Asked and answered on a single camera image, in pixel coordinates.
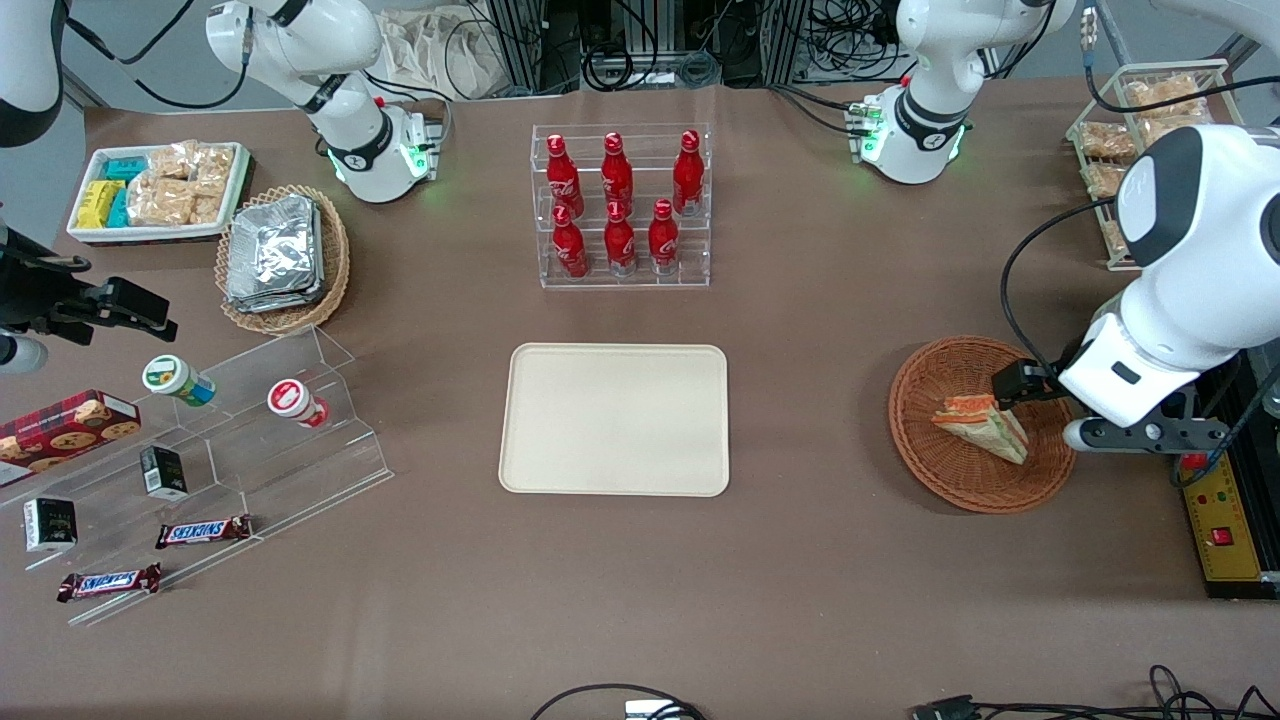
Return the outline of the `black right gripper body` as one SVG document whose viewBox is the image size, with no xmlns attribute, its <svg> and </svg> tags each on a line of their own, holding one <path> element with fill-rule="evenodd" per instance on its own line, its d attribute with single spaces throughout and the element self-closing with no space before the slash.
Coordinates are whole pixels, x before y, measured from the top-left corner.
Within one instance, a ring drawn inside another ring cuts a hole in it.
<svg viewBox="0 0 1280 720">
<path fill-rule="evenodd" d="M 82 300 L 92 286 L 78 279 L 92 268 L 81 256 L 65 258 L 13 228 L 3 229 L 1 327 L 38 333 L 38 315 L 63 300 Z"/>
</svg>

